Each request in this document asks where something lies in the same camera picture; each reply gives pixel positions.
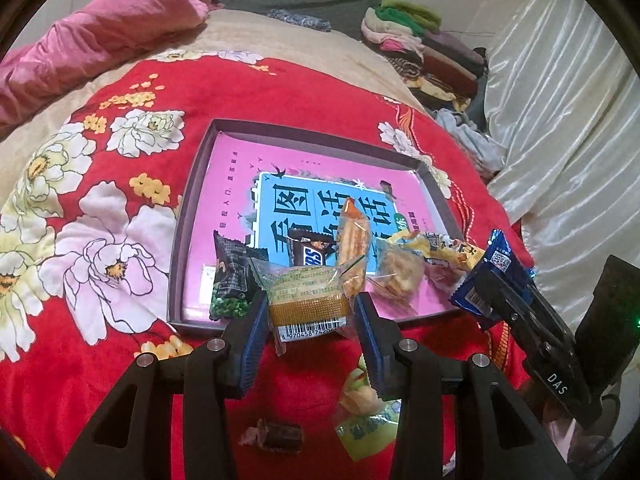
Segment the hand holding other gripper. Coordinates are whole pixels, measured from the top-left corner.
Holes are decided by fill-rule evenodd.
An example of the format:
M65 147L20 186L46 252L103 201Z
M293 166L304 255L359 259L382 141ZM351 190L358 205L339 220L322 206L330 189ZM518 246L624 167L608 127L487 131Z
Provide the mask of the hand holding other gripper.
M576 430L576 420L568 416L555 397L533 379L527 379L526 382L523 382L518 388L518 392L538 422L544 427L544 431L559 451L562 459L568 462L568 453Z

